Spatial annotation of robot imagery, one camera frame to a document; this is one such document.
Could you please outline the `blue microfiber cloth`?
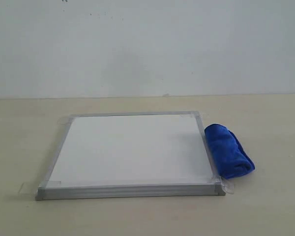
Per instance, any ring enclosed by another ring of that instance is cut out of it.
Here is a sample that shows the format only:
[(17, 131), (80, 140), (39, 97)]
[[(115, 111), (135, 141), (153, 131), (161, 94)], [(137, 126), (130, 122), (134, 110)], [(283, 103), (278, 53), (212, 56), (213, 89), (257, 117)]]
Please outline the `blue microfiber cloth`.
[(211, 124), (205, 128), (205, 136), (221, 177), (242, 177), (255, 170), (254, 163), (245, 153), (241, 143), (227, 127)]

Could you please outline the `clear tape front left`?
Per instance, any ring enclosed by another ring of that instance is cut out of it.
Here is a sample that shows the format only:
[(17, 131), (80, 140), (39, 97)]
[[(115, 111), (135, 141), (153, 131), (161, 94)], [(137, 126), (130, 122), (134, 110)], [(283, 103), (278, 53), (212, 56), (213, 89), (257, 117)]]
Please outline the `clear tape front left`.
[(44, 194), (45, 190), (60, 188), (61, 181), (23, 182), (17, 192), (20, 196), (35, 197)]

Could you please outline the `aluminium framed whiteboard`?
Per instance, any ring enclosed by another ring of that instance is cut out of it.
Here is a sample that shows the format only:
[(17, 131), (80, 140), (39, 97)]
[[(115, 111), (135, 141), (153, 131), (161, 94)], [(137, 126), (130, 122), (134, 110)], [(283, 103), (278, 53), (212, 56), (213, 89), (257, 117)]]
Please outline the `aluminium framed whiteboard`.
[(214, 196), (202, 120), (181, 113), (70, 116), (42, 179), (61, 187), (36, 200)]

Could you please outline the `clear tape front right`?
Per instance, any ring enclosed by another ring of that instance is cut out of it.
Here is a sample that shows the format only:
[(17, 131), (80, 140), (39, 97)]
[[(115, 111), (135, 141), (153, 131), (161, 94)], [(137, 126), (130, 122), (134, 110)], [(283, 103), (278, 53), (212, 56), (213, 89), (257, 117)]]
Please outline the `clear tape front right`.
[(235, 184), (223, 177), (212, 177), (208, 183), (213, 185), (213, 192), (216, 196), (225, 196), (235, 192)]

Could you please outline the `clear tape back right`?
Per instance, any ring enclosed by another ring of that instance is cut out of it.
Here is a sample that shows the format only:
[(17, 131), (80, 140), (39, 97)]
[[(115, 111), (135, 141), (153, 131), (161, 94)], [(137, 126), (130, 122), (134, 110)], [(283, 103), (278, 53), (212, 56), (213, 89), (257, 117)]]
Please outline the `clear tape back right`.
[(199, 111), (184, 111), (183, 113), (180, 114), (180, 116), (190, 117), (190, 118), (200, 117), (201, 119), (207, 119), (210, 117), (207, 113), (202, 113)]

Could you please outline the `clear tape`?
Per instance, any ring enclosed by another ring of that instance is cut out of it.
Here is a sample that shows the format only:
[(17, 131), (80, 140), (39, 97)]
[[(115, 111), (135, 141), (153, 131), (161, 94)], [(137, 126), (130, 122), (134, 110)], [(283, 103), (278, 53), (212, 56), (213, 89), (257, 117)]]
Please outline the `clear tape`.
[(235, 184), (223, 177), (212, 177), (208, 183), (213, 185), (213, 192), (216, 196), (225, 196), (235, 192)]
[(44, 194), (45, 190), (60, 188), (61, 181), (23, 182), (17, 192), (20, 196), (35, 197)]
[(202, 113), (199, 111), (184, 111), (183, 113), (180, 114), (180, 116), (190, 117), (190, 118), (200, 117), (201, 119), (207, 119), (210, 117), (207, 113)]

